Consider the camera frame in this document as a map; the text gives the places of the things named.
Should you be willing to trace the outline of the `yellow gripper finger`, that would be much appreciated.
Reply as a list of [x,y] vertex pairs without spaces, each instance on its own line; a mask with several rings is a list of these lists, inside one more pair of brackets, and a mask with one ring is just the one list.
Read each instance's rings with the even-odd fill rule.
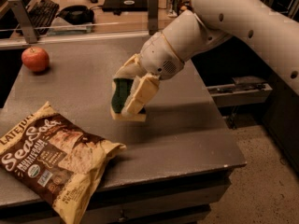
[[140,55],[134,54],[121,66],[113,78],[135,79],[136,77],[143,77],[146,74],[147,71],[140,62]]
[[136,76],[121,113],[124,116],[137,115],[156,95],[159,85],[160,78],[153,74],[147,73],[143,77]]

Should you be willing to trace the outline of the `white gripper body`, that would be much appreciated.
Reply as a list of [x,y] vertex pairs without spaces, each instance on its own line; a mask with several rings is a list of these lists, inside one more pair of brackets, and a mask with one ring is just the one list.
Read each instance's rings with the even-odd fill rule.
[[148,73],[158,76],[160,80],[172,78],[185,64],[161,32],[157,32],[143,45],[139,61]]

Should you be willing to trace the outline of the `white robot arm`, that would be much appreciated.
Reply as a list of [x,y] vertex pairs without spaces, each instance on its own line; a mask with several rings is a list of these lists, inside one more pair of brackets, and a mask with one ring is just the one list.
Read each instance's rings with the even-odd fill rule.
[[299,92],[299,23],[260,0],[191,0],[161,32],[145,42],[113,77],[115,119],[142,120],[159,84],[194,55],[236,37],[247,44],[293,91]]

